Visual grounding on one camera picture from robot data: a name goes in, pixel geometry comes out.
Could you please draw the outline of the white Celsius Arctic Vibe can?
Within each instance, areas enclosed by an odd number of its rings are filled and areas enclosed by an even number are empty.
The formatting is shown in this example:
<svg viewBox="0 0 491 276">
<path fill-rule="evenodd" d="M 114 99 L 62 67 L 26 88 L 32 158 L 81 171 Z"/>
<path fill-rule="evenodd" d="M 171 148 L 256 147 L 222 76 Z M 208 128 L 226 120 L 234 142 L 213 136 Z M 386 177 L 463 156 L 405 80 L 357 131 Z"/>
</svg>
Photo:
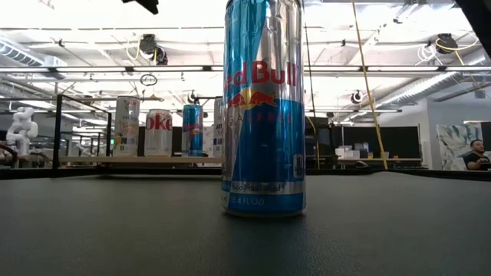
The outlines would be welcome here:
<svg viewBox="0 0 491 276">
<path fill-rule="evenodd" d="M 216 97 L 214 101 L 214 124 L 213 124 L 213 156 L 222 156 L 222 123 L 223 123 L 223 99 L 222 97 Z"/>
</svg>

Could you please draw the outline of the silver Diet Coke can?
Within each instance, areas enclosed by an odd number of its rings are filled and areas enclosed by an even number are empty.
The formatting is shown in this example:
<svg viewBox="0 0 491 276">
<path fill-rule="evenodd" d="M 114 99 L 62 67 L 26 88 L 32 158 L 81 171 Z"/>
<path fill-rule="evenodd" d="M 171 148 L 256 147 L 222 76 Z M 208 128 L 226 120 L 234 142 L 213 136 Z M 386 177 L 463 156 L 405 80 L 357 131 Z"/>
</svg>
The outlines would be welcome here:
<svg viewBox="0 0 491 276">
<path fill-rule="evenodd" d="M 171 112 L 152 109 L 147 114 L 145 126 L 145 156 L 171 156 L 173 120 Z"/>
</svg>

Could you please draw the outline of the black metal shelf frame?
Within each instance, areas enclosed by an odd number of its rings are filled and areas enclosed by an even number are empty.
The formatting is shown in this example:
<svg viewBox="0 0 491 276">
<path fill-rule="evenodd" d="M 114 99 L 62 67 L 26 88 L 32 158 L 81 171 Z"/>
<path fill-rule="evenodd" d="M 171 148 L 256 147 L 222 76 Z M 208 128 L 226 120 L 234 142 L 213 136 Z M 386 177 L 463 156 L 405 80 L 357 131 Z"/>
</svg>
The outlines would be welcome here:
<svg viewBox="0 0 491 276">
<path fill-rule="evenodd" d="M 57 170 L 60 167 L 60 145 L 61 145 L 61 116 L 63 100 L 70 100 L 87 107 L 92 108 L 92 112 L 96 110 L 105 113 L 107 115 L 107 133 L 106 133 L 106 156 L 110 156 L 110 140 L 111 140 L 111 127 L 112 127 L 112 113 L 108 110 L 103 110 L 99 107 L 90 105 L 88 102 L 94 101 L 94 99 L 78 99 L 69 97 L 64 94 L 58 94 L 56 96 L 56 110 L 55 110 L 55 125 L 54 125 L 54 152 L 52 159 L 52 169 Z"/>
</svg>

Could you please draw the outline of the black table mat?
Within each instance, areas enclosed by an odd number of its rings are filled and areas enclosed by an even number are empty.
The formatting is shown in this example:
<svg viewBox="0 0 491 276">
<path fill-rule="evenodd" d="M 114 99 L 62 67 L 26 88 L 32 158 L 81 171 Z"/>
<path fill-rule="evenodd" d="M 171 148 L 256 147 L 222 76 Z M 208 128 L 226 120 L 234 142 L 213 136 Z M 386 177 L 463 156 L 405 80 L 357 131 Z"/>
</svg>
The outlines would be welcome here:
<svg viewBox="0 0 491 276">
<path fill-rule="evenodd" d="M 491 276 L 491 182 L 311 176 L 295 218 L 227 215 L 218 179 L 0 181 L 0 276 Z"/>
</svg>

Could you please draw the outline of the blue silver Red Bull can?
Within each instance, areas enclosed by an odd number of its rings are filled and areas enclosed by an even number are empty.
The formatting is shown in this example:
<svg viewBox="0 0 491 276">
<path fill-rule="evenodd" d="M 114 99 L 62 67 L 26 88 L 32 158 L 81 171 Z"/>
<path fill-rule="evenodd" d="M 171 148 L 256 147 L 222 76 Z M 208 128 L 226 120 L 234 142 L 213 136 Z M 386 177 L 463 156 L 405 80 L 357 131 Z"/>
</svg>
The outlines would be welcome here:
<svg viewBox="0 0 491 276">
<path fill-rule="evenodd" d="M 306 206 L 299 0 L 228 0 L 223 58 L 222 207 L 290 216 Z"/>
<path fill-rule="evenodd" d="M 181 151 L 183 156 L 203 155 L 203 109 L 200 105 L 183 107 Z"/>
</svg>

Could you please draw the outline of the person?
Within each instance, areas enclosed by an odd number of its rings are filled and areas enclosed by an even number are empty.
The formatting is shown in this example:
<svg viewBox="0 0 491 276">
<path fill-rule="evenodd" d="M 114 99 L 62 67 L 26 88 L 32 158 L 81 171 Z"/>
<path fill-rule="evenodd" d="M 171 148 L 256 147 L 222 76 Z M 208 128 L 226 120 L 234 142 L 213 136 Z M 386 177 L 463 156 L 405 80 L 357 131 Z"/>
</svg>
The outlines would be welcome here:
<svg viewBox="0 0 491 276">
<path fill-rule="evenodd" d="M 488 171 L 491 169 L 491 160 L 484 155 L 482 140 L 473 140 L 470 143 L 471 152 L 463 157 L 467 170 Z"/>
</svg>

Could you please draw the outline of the white Celsius pineapple can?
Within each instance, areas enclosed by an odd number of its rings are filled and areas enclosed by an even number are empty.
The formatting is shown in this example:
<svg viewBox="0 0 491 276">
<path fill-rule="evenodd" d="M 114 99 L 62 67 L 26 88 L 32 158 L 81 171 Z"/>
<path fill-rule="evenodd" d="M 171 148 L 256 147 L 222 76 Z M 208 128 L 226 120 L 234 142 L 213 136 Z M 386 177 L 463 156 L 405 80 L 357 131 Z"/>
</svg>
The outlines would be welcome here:
<svg viewBox="0 0 491 276">
<path fill-rule="evenodd" d="M 117 98 L 113 156 L 137 156 L 140 101 L 136 97 Z"/>
</svg>

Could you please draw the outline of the white storage boxes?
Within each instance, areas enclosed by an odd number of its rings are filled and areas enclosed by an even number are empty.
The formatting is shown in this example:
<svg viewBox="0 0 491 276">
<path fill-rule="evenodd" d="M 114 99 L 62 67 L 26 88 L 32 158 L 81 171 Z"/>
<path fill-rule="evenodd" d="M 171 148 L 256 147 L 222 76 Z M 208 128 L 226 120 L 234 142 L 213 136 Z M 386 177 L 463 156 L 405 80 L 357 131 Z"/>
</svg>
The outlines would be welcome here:
<svg viewBox="0 0 491 276">
<path fill-rule="evenodd" d="M 367 142 L 343 145 L 335 149 L 335 154 L 339 159 L 367 159 L 369 152 Z"/>
</svg>

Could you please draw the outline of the blue white painted sheet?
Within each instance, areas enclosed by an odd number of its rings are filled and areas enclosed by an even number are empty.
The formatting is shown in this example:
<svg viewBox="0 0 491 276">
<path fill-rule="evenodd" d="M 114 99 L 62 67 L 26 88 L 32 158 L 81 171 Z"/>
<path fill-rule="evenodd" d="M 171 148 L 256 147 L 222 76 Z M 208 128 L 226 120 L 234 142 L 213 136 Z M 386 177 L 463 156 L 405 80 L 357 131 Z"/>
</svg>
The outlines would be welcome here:
<svg viewBox="0 0 491 276">
<path fill-rule="evenodd" d="M 443 170 L 465 171 L 463 157 L 471 152 L 470 143 L 482 139 L 480 123 L 437 125 L 437 139 Z"/>
</svg>

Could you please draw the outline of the speckled white panel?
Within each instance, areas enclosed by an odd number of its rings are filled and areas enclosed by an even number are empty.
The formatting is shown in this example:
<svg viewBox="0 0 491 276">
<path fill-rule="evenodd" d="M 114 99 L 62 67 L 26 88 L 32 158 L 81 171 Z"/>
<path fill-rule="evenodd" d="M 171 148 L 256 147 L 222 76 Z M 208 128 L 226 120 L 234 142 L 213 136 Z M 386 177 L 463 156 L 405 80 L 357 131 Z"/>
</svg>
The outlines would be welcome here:
<svg viewBox="0 0 491 276">
<path fill-rule="evenodd" d="M 208 156 L 213 155 L 213 126 L 205 126 L 203 128 L 203 152 Z"/>
</svg>

